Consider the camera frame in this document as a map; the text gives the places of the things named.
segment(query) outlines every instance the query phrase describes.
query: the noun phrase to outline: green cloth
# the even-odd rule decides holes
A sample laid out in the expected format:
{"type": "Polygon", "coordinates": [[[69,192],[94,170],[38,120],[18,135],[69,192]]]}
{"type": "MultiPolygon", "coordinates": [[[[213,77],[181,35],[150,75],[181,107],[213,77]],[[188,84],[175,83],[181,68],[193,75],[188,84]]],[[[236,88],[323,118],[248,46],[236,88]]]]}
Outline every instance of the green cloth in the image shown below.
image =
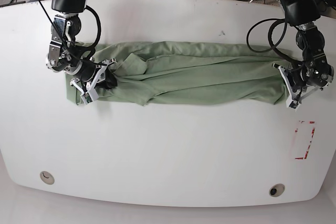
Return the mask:
{"type": "MultiPolygon", "coordinates": [[[[287,62],[272,51],[253,53],[246,45],[126,42],[98,45],[94,58],[118,62],[111,67],[118,87],[96,88],[101,101],[211,105],[254,99],[276,104],[287,96],[279,71],[272,67],[287,67],[287,62]]],[[[71,78],[66,75],[67,98],[81,104],[80,92],[69,85],[71,78]]]]}

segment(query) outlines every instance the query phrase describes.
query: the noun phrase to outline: round hole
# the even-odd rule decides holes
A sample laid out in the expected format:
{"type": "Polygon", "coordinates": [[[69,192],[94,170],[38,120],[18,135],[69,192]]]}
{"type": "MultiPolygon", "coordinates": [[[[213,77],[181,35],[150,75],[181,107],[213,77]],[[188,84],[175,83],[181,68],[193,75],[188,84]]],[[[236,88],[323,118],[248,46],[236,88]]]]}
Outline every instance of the round hole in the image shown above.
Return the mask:
{"type": "Polygon", "coordinates": [[[278,184],[269,190],[269,194],[272,197],[279,197],[281,194],[284,193],[284,191],[285,191],[285,186],[283,184],[278,184]]]}
{"type": "Polygon", "coordinates": [[[55,182],[54,177],[50,173],[45,172],[45,171],[40,173],[40,178],[47,185],[52,185],[55,182]]]}

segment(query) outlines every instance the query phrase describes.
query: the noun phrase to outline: white tabletop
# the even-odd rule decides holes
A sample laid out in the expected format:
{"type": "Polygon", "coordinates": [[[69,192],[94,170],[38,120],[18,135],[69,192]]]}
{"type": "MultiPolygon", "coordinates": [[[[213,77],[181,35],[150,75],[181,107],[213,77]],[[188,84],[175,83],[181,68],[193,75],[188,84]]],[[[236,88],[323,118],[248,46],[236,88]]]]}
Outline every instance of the white tabletop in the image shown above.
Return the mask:
{"type": "MultiPolygon", "coordinates": [[[[245,43],[248,29],[280,8],[228,0],[88,0],[102,22],[101,43],[202,41],[245,43]]],[[[45,2],[50,15],[50,2],[45,2]]],[[[65,78],[45,67],[50,24],[37,3],[0,9],[2,95],[0,149],[11,179],[59,194],[143,205],[220,207],[277,204],[314,197],[336,149],[336,88],[285,104],[237,101],[219,106],[66,99],[65,78]],[[312,125],[315,134],[307,159],[312,125]],[[44,184],[40,172],[55,177],[44,184]],[[270,197],[275,184],[286,190],[270,197]]],[[[78,40],[96,36],[94,17],[80,15],[78,40]]],[[[336,22],[316,24],[336,66],[336,22]]],[[[251,35],[267,45],[270,24],[251,35]]],[[[300,57],[296,31],[281,44],[300,57]]]]}

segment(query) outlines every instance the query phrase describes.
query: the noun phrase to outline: white table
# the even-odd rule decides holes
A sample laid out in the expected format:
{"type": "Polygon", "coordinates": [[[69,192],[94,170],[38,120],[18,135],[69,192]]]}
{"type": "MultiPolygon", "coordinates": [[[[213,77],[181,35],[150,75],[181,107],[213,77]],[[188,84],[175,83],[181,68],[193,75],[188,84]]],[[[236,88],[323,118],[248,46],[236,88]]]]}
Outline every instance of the white table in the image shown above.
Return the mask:
{"type": "MultiPolygon", "coordinates": [[[[88,0],[88,5],[102,21],[100,42],[110,44],[244,43],[254,23],[283,17],[276,7],[226,0],[88,0]]],[[[0,149],[17,184],[97,200],[182,207],[277,204],[308,200],[320,190],[336,149],[334,85],[308,98],[298,112],[284,103],[249,100],[219,106],[75,106],[66,99],[64,75],[45,67],[50,24],[40,6],[1,8],[0,18],[0,149]],[[303,160],[295,157],[305,154],[311,126],[299,125],[300,120],[314,121],[316,128],[303,160]],[[300,135],[294,138],[296,128],[300,135]],[[44,170],[54,176],[53,185],[41,181],[44,170]],[[270,197],[270,188],[280,183],[285,192],[270,197]]],[[[94,17],[85,12],[80,18],[77,39],[93,41],[94,17]]],[[[336,21],[322,17],[316,24],[336,66],[336,21]]],[[[253,44],[267,45],[269,25],[251,35],[253,44]]],[[[281,47],[299,57],[295,34],[290,28],[281,47]]]]}

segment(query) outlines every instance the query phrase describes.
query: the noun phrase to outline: folded fabric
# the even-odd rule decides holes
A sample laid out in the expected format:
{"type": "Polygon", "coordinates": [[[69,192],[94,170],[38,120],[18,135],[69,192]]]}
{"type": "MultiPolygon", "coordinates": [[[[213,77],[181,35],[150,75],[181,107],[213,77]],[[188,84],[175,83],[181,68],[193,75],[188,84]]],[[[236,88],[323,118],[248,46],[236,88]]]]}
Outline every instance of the folded fabric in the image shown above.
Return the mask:
{"type": "MultiPolygon", "coordinates": [[[[126,42],[98,45],[94,58],[118,62],[111,67],[118,86],[96,88],[101,101],[211,105],[254,99],[276,104],[287,96],[272,64],[288,63],[272,51],[256,54],[246,45],[126,42]]],[[[69,85],[71,78],[66,75],[67,98],[81,104],[80,92],[69,85]]]]}

